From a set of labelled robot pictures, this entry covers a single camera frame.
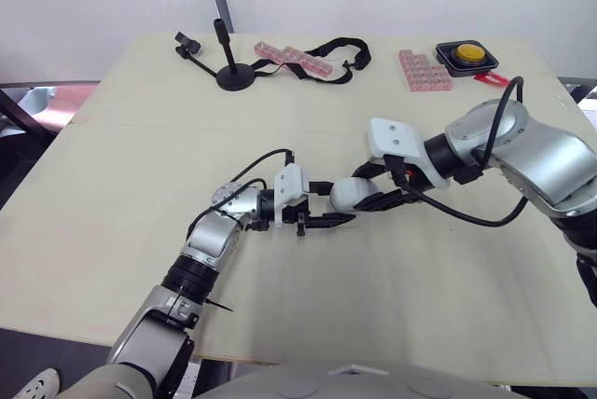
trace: beige tabletop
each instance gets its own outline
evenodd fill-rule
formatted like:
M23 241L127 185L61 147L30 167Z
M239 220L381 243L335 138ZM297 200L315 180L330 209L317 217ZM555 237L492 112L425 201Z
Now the beige tabletop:
M215 37L198 39L200 60L223 66ZM373 60L344 86L282 70L240 92L221 90L181 60L169 35L136 41L0 211L0 326L109 345L214 190L259 155L292 148L313 180L334 181L365 161L371 117L431 137L501 94L471 78L455 79L451 92L407 90L397 51L431 54L450 37L365 39ZM239 62L257 59L259 40L308 49L328 38L237 34ZM597 147L590 123L531 48L483 43L500 74L524 77L536 119ZM340 66L353 53L329 59ZM282 165L271 158L251 174L272 183ZM493 219L518 199L496 172L432 195ZM304 238L292 227L250 232L212 295L234 312L207 308L196 352L401 361L494 382L595 384L597 311L575 258L533 206L498 229L416 204Z

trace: robotic arm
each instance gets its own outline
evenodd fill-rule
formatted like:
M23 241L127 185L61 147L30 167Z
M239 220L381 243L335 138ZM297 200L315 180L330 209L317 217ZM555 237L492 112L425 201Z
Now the robotic arm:
M193 351L187 330L197 324L203 305L213 303L207 296L242 232L268 230L270 222L297 224L297 234L303 236L306 228L335 227L358 213L424 201L468 222L498 227L513 220L528 199L563 231L597 277L595 153L575 135L533 120L521 102L509 100L515 83L520 84L517 97L521 100L518 79L501 100L478 105L428 140L408 124L373 118L367 133L368 161L352 177L334 184L309 182L286 149L273 152L286 152L274 189L267 189L262 179L239 184L236 180L262 158L256 161L221 186L212 206L191 224L180 255L118 338L107 365L89 373L60 398L173 397ZM523 195L517 208L501 221L468 216L424 194L434 187L448 187L451 178L469 183L489 168L502 171ZM396 185L389 193L382 193L372 181L385 172ZM254 186L257 182L263 189ZM311 216L310 194L329 196L336 212ZM236 391L237 395L224 393L223 397L243 397L238 387ZM492 397L488 392L479 394Z

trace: black cable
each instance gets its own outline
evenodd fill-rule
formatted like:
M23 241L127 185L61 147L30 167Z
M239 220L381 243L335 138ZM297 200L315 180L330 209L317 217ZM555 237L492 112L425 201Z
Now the black cable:
M510 80L510 83L507 84L504 94L502 94L500 102L497 105L497 109L495 110L495 115L493 116L492 127L490 128L487 144L485 145L485 151L483 152L483 157L481 158L480 167L482 169L485 169L487 163L489 162L489 158L492 156L495 137L497 136L497 131L500 127L500 123L502 122L502 115L504 114L504 110L506 110L507 102L510 99L510 94L512 93L512 90L514 90L514 87L516 87L516 100L519 103L522 103L523 82L524 81L522 80L522 77L514 77L512 80Z
M230 200L234 199L236 196L238 196L241 192L243 192L246 188L248 188L253 183L261 183L263 185L264 189L268 188L268 184L262 178L254 178L252 180L249 180L244 185L242 185L241 187L239 187L236 191L234 191L232 194L230 194L229 196L227 196L225 199L223 199L222 201L219 201L215 205L210 206L205 211L202 211L197 217L195 217L195 219L188 226L187 239L190 237L190 234L193 232L193 229L195 228L195 226L198 224L198 222L200 220L203 219L203 217L205 215L207 215L208 213L210 213L212 211L217 211L219 207L224 206Z
M490 157L492 156L493 145L495 144L495 137L497 136L497 132L500 127L500 123L502 122L502 116L504 114L504 111L506 110L507 102L510 99L510 94L512 93L512 90L514 90L514 87L516 87L516 100L519 103L522 103L523 82L524 81L523 81L522 77L520 77L520 76L516 76L516 77L512 78L512 80L510 80L510 82L507 84L507 87L504 90L502 97L500 98L500 102L497 105L497 108L495 109L495 115L493 116L492 127L490 128L489 136L487 138L487 144L485 145L485 150L484 150L483 156L481 158L480 167L482 169L485 169L485 167L487 166L487 163L489 162ZM449 207L448 205L445 205L445 204L441 203L440 201L437 201L435 199L432 199L431 197L426 196L423 192L421 192L419 189L415 188L414 186L409 185L406 181L400 183L399 187L402 188L403 190L407 191L408 193L410 193L416 199L418 199L420 201L424 201L428 205L431 205L434 208L437 208L438 210L442 211L443 213L449 214L453 217L464 220L468 223L479 225L481 227L502 227L506 224L509 224L510 222L512 222L514 219L516 219L521 214L522 210L524 209L524 207L526 206L526 204L529 201L525 197L522 197L519 200L519 202L517 203L517 205L514 207L512 212L510 214L508 214L506 217L504 217L503 219L501 219L501 220L485 220L485 219L479 219L478 217L474 217L472 215L468 215L465 213L461 213L460 211L454 210L453 208Z
M286 154L286 161L291 161L293 160L292 158L292 150L290 149L276 149L276 150L272 150L271 152L268 152L267 154L262 155L261 157L259 157L258 159L256 159L255 161L253 161L251 164L249 164L246 168L244 168L236 177L234 177L232 180L230 180L231 183L236 182L239 178L241 178L243 175L245 175L247 172L251 171L253 168L256 167L257 164L259 164L261 161L263 161L265 158L269 158L272 155L276 155L276 154L282 154L285 153Z
M197 59L195 59L193 56L189 55L188 59L195 63L197 66L199 66L205 73L210 74L211 76L215 77L216 73L214 70L212 70L209 66L204 65L203 63L199 62Z
M479 225L482 227L502 227L503 225L509 224L510 222L512 222L514 219L516 219L519 216L519 214L524 209L524 206L529 201L527 198L523 197L522 199L519 200L516 207L512 210L512 212L510 214L508 214L506 217L504 217L501 220L493 221L493 220L479 219L472 215L468 215L465 213L461 213L460 211L454 210L453 208L450 208L449 206L444 205L443 203L441 203L435 199L432 199L431 197L426 196L423 192L421 192L420 190L416 189L415 187L409 185L406 182L403 184L400 184L400 187L402 189L404 189L405 191L409 192L410 194L412 194L413 197L416 197L417 199L424 201L425 203L433 206L434 208L439 209L443 213L449 214L451 216L454 216L461 220L464 220L465 222L469 222L471 224Z

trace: black strap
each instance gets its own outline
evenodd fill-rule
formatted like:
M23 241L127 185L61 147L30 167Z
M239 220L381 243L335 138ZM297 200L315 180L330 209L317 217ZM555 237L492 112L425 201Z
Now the black strap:
M348 45L357 47L360 49L360 51L354 56L354 63L348 63L348 61L344 61L342 66L344 68L346 68L346 73L344 73L344 75L340 76L337 79L325 80L325 79L320 79L319 77L311 76L311 75L307 74L307 72L303 69L302 66L300 66L300 64L292 63L292 62L284 62L284 63L278 65L278 68L276 68L274 71L271 71L271 72L255 71L255 77L266 77L266 76L274 75L280 70L280 68L285 66L290 71L292 71L295 74L295 76L298 77L299 79L310 79L310 80L314 80L315 82L318 82L320 84L333 84L333 85L345 84L346 82L348 82L349 80L351 80L353 78L353 72L351 71L351 67L353 67L355 70L362 70L363 68L365 68L368 65L369 62L371 62L371 54L369 53L369 48L367 46L367 43L365 43L360 38L339 37L339 38L330 40L329 42L325 43L321 47L312 49L310 51L305 51L305 54L309 54L310 56L325 57L332 50L339 48L339 47L346 47ZM275 65L276 63L269 59L259 59L257 62L253 63L251 66L253 67L254 70L258 70L258 69L263 68L264 66L269 65L269 64Z

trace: pink lego brick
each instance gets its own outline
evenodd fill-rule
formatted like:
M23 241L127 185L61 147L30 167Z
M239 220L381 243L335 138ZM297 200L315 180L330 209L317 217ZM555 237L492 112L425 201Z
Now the pink lego brick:
M334 69L329 63L292 47L279 50L265 42L259 42L255 45L254 49L256 55L270 59L279 65L284 62L298 63L305 70L316 73L319 76L328 77Z
M398 51L398 60L410 91L449 91L451 77L444 65L432 65L424 54L414 54L412 49Z

